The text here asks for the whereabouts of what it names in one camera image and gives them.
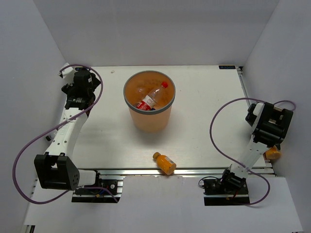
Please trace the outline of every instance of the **plastic bottle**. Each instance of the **plastic bottle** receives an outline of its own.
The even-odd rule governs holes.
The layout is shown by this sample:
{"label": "plastic bottle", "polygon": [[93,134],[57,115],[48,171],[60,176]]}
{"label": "plastic bottle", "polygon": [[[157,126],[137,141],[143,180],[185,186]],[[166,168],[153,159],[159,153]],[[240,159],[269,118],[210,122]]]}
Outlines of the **plastic bottle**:
{"label": "plastic bottle", "polygon": [[159,152],[156,152],[153,155],[153,159],[156,161],[156,164],[165,172],[167,175],[171,175],[176,169],[176,163],[170,160],[166,155],[162,155]]}
{"label": "plastic bottle", "polygon": [[162,98],[164,89],[168,87],[167,82],[163,82],[161,87],[156,87],[137,105],[138,109],[151,110],[153,106]]}
{"label": "plastic bottle", "polygon": [[268,149],[264,155],[267,159],[279,159],[281,157],[281,152],[276,148],[276,146],[273,146]]}

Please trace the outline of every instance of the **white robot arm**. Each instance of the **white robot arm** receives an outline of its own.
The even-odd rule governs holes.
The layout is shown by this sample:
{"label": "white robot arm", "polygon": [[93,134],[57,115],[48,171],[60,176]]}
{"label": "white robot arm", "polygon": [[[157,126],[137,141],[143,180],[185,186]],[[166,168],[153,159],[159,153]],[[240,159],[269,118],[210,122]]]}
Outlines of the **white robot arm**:
{"label": "white robot arm", "polygon": [[[236,196],[237,193],[248,195],[246,185],[248,170],[268,149],[273,146],[279,147],[286,136],[292,116],[293,111],[281,109],[271,103],[253,103],[245,118],[252,126],[251,139],[237,159],[239,163],[234,163],[225,169],[220,179],[204,180],[202,187],[205,189],[205,194],[221,198],[223,195]],[[212,205],[214,203],[229,204],[228,201],[213,201],[210,201]]]}
{"label": "white robot arm", "polygon": [[36,156],[35,168],[42,188],[75,190],[79,186],[93,185],[96,181],[96,171],[78,170],[71,161],[79,132],[90,111],[73,120],[68,119],[95,101],[93,92],[100,81],[85,68],[74,70],[70,67],[65,71],[61,77],[68,83],[62,88],[67,100],[61,122],[68,123],[57,130],[45,153]]}

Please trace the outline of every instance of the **white wall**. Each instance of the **white wall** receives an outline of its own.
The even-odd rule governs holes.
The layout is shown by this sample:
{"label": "white wall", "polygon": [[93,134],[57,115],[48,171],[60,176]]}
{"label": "white wall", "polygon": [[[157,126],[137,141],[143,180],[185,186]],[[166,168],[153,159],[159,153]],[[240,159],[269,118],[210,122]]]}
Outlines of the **white wall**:
{"label": "white wall", "polygon": [[[28,141],[55,123],[63,96],[57,72],[65,61],[32,0],[1,2],[0,60],[0,226],[1,232],[18,233],[28,203],[13,185],[13,161]],[[40,140],[17,166],[27,195],[35,179],[34,158],[46,147]]]}
{"label": "white wall", "polygon": [[278,0],[34,0],[69,63],[244,65]]}
{"label": "white wall", "polygon": [[274,168],[285,176],[297,212],[311,232],[310,115],[311,115],[311,1],[281,0],[244,67],[251,97],[297,104],[283,157]]}

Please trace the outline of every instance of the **white table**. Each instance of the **white table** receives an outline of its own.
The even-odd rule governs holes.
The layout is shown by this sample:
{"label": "white table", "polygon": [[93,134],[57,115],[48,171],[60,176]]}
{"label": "white table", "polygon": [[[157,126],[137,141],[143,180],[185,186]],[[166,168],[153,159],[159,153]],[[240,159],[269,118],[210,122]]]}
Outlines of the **white table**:
{"label": "white table", "polygon": [[[132,176],[123,182],[119,203],[71,203],[71,193],[45,205],[30,204],[25,225],[34,233],[291,233],[302,231],[285,178],[267,178],[269,196],[254,207],[204,206],[199,178]],[[251,202],[267,185],[247,179]],[[59,190],[38,184],[33,199],[48,200]]]}
{"label": "white table", "polygon": [[[77,140],[73,161],[78,168],[156,168],[152,155],[169,156],[178,168],[228,167],[231,162],[212,146],[208,129],[226,102],[244,97],[235,69],[218,66],[94,67],[104,80],[104,92],[92,109]],[[125,82],[143,70],[167,74],[176,98],[170,122],[160,133],[143,133],[132,122],[123,97]],[[219,147],[237,158],[250,139],[244,120],[247,104],[240,101],[223,110],[213,134]],[[255,167],[265,167],[261,158]]]}

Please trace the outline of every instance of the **plastic bucket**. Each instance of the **plastic bucket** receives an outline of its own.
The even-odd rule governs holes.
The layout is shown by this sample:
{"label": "plastic bucket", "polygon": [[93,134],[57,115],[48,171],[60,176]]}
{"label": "plastic bucket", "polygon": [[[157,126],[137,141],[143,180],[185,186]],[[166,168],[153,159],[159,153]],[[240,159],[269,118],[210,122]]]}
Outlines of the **plastic bucket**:
{"label": "plastic bucket", "polygon": [[[155,110],[144,111],[136,105],[155,87],[165,81],[168,87]],[[175,99],[175,85],[165,74],[158,71],[142,71],[134,74],[124,85],[124,99],[129,107],[135,126],[145,132],[154,133],[163,130],[169,122],[172,104]]]}

